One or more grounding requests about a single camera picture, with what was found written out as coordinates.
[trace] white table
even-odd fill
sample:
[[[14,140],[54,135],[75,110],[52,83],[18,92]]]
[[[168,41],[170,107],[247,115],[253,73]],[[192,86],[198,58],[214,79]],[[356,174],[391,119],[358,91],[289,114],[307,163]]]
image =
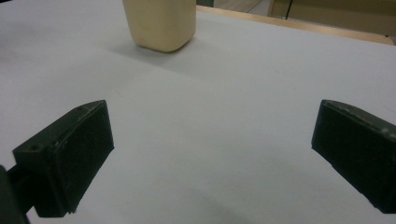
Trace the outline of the white table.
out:
[[[395,223],[311,149],[321,99],[396,123],[396,48],[199,12],[161,54],[121,1],[0,5],[0,164],[106,99],[116,149],[76,214],[35,223]]]

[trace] cream-colored cup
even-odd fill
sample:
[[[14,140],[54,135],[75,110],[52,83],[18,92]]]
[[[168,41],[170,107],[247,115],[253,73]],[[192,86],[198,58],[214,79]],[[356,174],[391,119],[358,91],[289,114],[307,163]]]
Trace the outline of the cream-colored cup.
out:
[[[170,52],[195,33],[196,0],[122,0],[134,42]]]

